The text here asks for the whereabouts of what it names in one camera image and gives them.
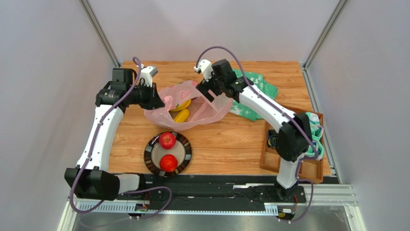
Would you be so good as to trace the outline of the pink plastic bag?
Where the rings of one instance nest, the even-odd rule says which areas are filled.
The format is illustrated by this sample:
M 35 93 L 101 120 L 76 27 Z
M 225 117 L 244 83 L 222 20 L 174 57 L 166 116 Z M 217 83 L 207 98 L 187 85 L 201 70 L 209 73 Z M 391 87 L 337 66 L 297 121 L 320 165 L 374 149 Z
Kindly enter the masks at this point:
M 165 106 L 155 110 L 144 110 L 144 116 L 158 127 L 177 132 L 220 121 L 230 111 L 232 99 L 224 94 L 216 96 L 211 93 L 215 99 L 210 102 L 196 89 L 197 84 L 195 81 L 187 80 L 160 90 L 159 96 Z M 179 112 L 170 112 L 169 110 L 189 99 L 192 100 L 187 108 L 190 111 L 190 116 L 184 123 L 176 123 L 174 117 Z

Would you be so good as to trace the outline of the yellow banana bunch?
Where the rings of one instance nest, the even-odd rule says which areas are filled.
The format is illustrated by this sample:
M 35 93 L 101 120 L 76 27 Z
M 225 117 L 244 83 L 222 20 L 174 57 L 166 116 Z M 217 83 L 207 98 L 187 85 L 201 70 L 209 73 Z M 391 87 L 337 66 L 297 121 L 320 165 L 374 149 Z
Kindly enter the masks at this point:
M 179 112 L 179 111 L 182 111 L 183 109 L 188 108 L 191 103 L 192 103 L 192 100 L 189 99 L 189 100 L 183 102 L 182 104 L 178 104 L 178 105 L 176 106 L 176 108 L 171 109 L 171 110 L 169 110 L 169 111 L 170 111 L 170 112 Z

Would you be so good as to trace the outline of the yellow mango fruit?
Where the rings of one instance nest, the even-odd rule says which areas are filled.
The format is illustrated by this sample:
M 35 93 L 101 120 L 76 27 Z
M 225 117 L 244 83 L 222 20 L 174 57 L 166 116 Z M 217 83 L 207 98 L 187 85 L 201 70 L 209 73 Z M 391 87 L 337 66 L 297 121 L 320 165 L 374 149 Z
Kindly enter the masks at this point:
M 190 116 L 189 109 L 183 109 L 174 117 L 176 123 L 184 123 Z

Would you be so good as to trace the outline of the red apple fruit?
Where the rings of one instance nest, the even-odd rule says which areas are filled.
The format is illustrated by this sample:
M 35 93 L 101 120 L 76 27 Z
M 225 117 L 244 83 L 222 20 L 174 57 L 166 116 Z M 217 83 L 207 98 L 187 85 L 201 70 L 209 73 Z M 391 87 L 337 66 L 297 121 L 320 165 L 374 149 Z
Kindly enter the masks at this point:
M 159 136 L 159 144 L 166 150 L 173 148 L 176 141 L 176 137 L 171 132 L 164 132 Z

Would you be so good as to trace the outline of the red tomato fruit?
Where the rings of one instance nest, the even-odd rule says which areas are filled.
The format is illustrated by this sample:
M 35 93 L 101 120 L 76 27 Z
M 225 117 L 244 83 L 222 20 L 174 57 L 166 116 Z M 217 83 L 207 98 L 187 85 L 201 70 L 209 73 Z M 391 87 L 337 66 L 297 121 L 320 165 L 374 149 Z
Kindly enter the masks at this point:
M 160 168 L 165 172 L 172 172 L 178 167 L 178 160 L 172 154 L 164 155 L 160 162 Z

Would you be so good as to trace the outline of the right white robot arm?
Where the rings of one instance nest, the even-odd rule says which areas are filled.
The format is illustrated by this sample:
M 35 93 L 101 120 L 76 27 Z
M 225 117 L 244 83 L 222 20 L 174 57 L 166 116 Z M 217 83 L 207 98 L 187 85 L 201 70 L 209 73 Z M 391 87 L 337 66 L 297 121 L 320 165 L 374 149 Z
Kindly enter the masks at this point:
M 277 184 L 288 190 L 297 184 L 299 162 L 312 145 L 309 118 L 305 113 L 295 113 L 262 92 L 245 74 L 237 77 L 229 61 L 223 59 L 211 63 L 206 59 L 199 60 L 194 67 L 204 79 L 197 89 L 210 101 L 211 93 L 241 103 L 268 122 L 277 132 L 276 151 L 281 157 Z

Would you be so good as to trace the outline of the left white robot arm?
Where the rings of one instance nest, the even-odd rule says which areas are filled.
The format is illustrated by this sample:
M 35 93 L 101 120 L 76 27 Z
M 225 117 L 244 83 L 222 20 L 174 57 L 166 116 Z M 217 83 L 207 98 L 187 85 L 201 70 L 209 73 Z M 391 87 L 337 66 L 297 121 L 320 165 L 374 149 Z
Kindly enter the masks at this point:
M 128 68 L 112 70 L 112 80 L 96 95 L 94 122 L 85 150 L 76 167 L 67 168 L 64 174 L 76 197 L 112 201 L 140 186 L 137 173 L 109 173 L 109 155 L 127 107 L 139 105 L 154 110 L 165 106 L 153 82 L 157 73 L 155 66 L 144 67 L 138 73 Z

